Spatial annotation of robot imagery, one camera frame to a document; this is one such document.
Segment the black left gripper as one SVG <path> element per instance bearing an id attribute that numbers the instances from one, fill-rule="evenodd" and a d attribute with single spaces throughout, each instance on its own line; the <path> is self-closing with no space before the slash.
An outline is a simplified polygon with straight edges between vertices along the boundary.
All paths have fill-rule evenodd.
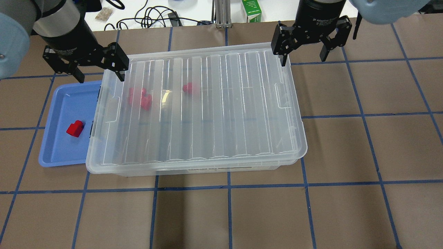
<path id="1" fill-rule="evenodd" d="M 128 56 L 116 42 L 107 47 L 98 43 L 84 20 L 84 9 L 73 0 L 45 0 L 41 13 L 33 30 L 46 42 L 43 59 L 55 72 L 68 73 L 84 83 L 79 66 L 98 66 L 125 81 Z"/>

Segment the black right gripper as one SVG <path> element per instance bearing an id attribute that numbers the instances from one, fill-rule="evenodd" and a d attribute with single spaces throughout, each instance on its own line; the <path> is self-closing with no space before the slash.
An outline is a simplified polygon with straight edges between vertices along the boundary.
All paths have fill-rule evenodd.
<path id="1" fill-rule="evenodd" d="M 342 16 L 345 0 L 301 0 L 291 26 L 278 21 L 271 41 L 274 55 L 286 66 L 288 54 L 302 45 L 323 43 L 319 54 L 325 62 L 336 47 L 345 46 L 352 29 L 348 16 Z"/>

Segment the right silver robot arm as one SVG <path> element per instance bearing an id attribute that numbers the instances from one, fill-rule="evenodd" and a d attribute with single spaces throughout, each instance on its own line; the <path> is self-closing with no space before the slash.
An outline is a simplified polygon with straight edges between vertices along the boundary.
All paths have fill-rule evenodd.
<path id="1" fill-rule="evenodd" d="M 342 16 L 344 0 L 301 0 L 292 26 L 278 23 L 271 41 L 271 50 L 286 65 L 288 55 L 302 45 L 322 43 L 319 54 L 326 61 L 331 50 L 345 46 L 353 29 L 356 39 L 361 21 L 372 24 L 392 24 L 424 7 L 427 0 L 352 0 L 357 11 L 355 25 Z"/>

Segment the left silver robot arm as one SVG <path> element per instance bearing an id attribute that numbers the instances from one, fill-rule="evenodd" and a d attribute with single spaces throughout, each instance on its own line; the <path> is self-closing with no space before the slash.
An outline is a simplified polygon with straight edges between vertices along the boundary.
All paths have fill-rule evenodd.
<path id="1" fill-rule="evenodd" d="M 101 46 L 84 16 L 102 10 L 101 0 L 2 0 L 0 2 L 0 76 L 11 77 L 30 47 L 30 36 L 45 42 L 43 60 L 54 73 L 84 82 L 81 66 L 113 71 L 125 80 L 129 58 L 116 42 Z"/>

